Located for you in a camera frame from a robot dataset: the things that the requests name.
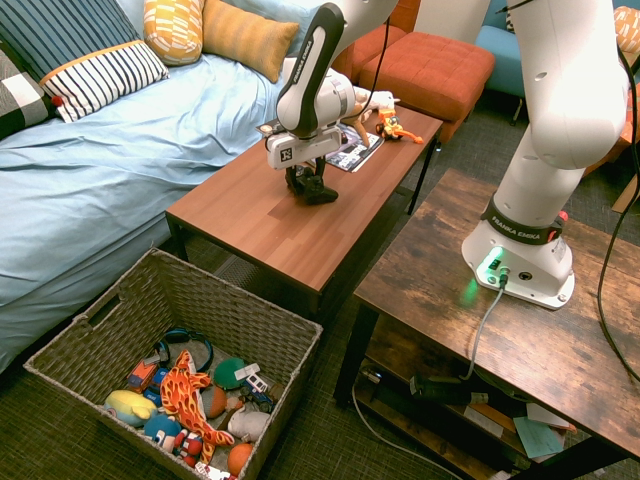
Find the orange ottoman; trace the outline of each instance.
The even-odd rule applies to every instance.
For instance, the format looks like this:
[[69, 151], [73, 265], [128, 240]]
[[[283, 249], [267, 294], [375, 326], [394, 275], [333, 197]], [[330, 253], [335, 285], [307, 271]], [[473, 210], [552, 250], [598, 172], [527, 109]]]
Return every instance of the orange ottoman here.
[[[362, 69], [362, 88], [373, 86], [379, 58]], [[391, 91], [400, 105], [442, 120], [439, 140], [446, 143], [480, 98], [494, 64], [493, 54], [483, 48], [411, 32], [387, 48], [376, 90]]]

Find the wooden table top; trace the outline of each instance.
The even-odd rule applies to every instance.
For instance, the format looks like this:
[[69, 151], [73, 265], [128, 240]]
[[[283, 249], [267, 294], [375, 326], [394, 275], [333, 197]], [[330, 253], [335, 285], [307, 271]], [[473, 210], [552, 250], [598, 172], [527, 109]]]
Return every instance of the wooden table top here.
[[[447, 171], [356, 296], [469, 359], [476, 330], [497, 292], [477, 285], [461, 245], [495, 189]], [[504, 295], [482, 332], [477, 366], [639, 459], [640, 384], [609, 346], [596, 304], [610, 236], [571, 219], [563, 235], [573, 250], [572, 298], [560, 310], [550, 311]], [[603, 305], [610, 330], [636, 371], [639, 277], [640, 248], [616, 240]]]
[[[411, 169], [442, 122], [398, 107], [408, 131], [423, 137], [385, 142], [355, 173], [327, 165], [334, 203], [306, 205], [287, 188], [284, 170], [267, 164], [260, 141], [167, 212], [254, 263], [321, 292], [336, 268]], [[365, 126], [373, 131], [376, 116]]]

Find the magazine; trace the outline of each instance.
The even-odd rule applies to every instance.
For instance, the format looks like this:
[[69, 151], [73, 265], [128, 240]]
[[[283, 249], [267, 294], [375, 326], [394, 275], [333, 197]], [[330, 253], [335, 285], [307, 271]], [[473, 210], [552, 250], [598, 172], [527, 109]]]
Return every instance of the magazine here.
[[327, 163], [347, 172], [355, 172], [364, 165], [384, 140], [378, 135], [367, 133], [370, 145], [367, 148], [354, 128], [342, 123], [338, 123], [338, 127], [344, 132], [347, 141], [338, 150], [326, 156]]

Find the orange toy figure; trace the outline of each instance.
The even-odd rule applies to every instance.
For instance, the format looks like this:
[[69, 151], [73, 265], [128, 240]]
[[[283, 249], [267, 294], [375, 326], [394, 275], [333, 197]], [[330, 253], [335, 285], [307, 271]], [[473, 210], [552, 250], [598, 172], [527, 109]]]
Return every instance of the orange toy figure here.
[[422, 137], [407, 132], [398, 122], [396, 111], [393, 108], [384, 108], [378, 111], [378, 118], [382, 121], [376, 125], [376, 133], [385, 140], [400, 140], [400, 137], [409, 137], [415, 143], [424, 143]]
[[233, 445], [231, 434], [215, 430], [207, 423], [200, 389], [209, 386], [211, 378], [197, 373], [188, 350], [183, 350], [176, 366], [164, 377], [160, 392], [167, 415], [175, 415], [180, 424], [202, 437], [200, 461], [208, 465], [216, 445]]

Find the blue bedsheet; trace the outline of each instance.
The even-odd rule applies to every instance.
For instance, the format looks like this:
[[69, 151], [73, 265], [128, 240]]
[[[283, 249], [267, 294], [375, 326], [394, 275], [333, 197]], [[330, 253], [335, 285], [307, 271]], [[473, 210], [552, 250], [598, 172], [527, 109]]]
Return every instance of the blue bedsheet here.
[[164, 210], [260, 139], [281, 88], [204, 55], [0, 141], [0, 372], [168, 238]]

